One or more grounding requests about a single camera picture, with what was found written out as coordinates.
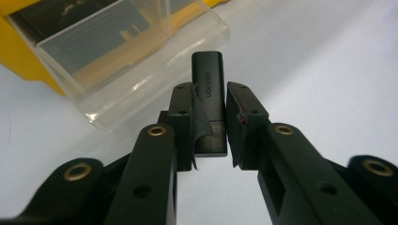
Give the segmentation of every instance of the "screw hole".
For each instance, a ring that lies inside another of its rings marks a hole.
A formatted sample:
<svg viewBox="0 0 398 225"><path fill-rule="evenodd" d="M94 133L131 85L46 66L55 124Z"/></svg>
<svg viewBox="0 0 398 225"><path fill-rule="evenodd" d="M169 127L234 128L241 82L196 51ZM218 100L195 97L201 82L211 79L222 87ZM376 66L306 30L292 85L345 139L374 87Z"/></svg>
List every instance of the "screw hole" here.
<svg viewBox="0 0 398 225"><path fill-rule="evenodd" d="M166 132L164 127L153 127L148 131L148 134L151 136L160 136Z"/></svg>
<svg viewBox="0 0 398 225"><path fill-rule="evenodd" d="M88 176L90 172L91 166L85 162L82 162L69 167L64 172L64 178L67 181L77 181Z"/></svg>
<svg viewBox="0 0 398 225"><path fill-rule="evenodd" d="M389 166L378 160L365 159L363 160L362 165L364 168L366 168L366 170L376 175L380 176L394 175L394 171Z"/></svg>
<svg viewBox="0 0 398 225"><path fill-rule="evenodd" d="M144 199L144 198L148 197L148 195L151 193L151 191L152 190L151 190L150 186L143 185L143 186L137 187L133 191L133 195L135 198Z"/></svg>
<svg viewBox="0 0 398 225"><path fill-rule="evenodd" d="M325 194L332 195L332 196L337 194L337 188L329 183L321 182L317 186L318 186L318 189L320 191L324 192Z"/></svg>
<svg viewBox="0 0 398 225"><path fill-rule="evenodd" d="M284 135L290 135L294 133L293 129L287 126L277 126L275 131Z"/></svg>

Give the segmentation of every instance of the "black mechanical linkage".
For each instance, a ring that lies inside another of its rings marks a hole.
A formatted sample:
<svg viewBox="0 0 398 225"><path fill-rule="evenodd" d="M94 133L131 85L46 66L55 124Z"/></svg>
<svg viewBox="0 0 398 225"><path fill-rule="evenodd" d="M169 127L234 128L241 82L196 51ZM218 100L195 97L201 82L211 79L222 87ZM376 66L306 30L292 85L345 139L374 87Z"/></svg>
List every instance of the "black mechanical linkage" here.
<svg viewBox="0 0 398 225"><path fill-rule="evenodd" d="M379 218L384 216L369 209L297 128L271 124L248 87L233 82L227 86L227 132L234 165L259 171L274 224L381 224ZM383 165L396 170L391 164ZM396 199L396 189L392 192Z"/></svg>
<svg viewBox="0 0 398 225"><path fill-rule="evenodd" d="M272 124L245 85L227 84L225 110L219 52L195 54L192 66L197 84L175 87L130 154L106 167L92 158L65 163L0 224L175 225L176 172L190 171L195 156L224 156L225 124L233 166L258 171L273 224L398 224L397 167L371 156L347 168L328 161L297 128Z"/></svg>
<svg viewBox="0 0 398 225"><path fill-rule="evenodd" d="M104 224L176 224L176 147L173 128L141 130Z"/></svg>

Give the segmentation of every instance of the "white table surface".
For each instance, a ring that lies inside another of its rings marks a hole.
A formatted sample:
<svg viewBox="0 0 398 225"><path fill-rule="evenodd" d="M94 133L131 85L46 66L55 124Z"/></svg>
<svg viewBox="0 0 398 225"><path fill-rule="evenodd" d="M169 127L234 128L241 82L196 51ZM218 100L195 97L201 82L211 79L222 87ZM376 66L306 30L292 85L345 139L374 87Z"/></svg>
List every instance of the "white table surface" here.
<svg viewBox="0 0 398 225"><path fill-rule="evenodd" d="M323 157L374 155L398 165L398 2L232 0L225 80L251 87L272 122L299 128ZM59 165L108 164L133 147L167 100L105 133L65 97L0 67L0 218L17 216ZM177 224L270 224L256 172L231 156L199 158L178 174Z"/></svg>

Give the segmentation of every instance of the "yellow box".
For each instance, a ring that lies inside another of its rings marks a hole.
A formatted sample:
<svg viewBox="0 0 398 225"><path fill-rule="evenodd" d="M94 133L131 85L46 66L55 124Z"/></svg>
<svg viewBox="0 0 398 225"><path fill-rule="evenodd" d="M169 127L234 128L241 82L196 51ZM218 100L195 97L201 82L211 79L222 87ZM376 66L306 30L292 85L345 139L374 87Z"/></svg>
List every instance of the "yellow box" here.
<svg viewBox="0 0 398 225"><path fill-rule="evenodd" d="M50 86L56 93L64 96L64 91L7 20L7 16L10 14L31 6L38 1L39 0L0 0L0 63L24 80L42 81ZM225 1L227 0L204 0L211 8ZM174 27L178 28L181 25L179 23L185 23L193 18L194 13L192 13L192 11L194 11L192 7L186 7L186 9L180 10L172 19L175 24Z"/></svg>

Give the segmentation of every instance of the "transparent plastic container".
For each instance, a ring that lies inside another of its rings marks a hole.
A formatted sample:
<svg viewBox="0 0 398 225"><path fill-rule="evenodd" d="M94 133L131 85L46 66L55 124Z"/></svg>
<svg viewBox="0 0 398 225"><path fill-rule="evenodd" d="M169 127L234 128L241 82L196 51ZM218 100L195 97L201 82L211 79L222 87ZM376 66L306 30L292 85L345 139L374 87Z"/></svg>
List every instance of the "transparent plastic container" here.
<svg viewBox="0 0 398 225"><path fill-rule="evenodd" d="M227 25L202 1L119 0L34 51L87 120L112 130L176 85Z"/></svg>

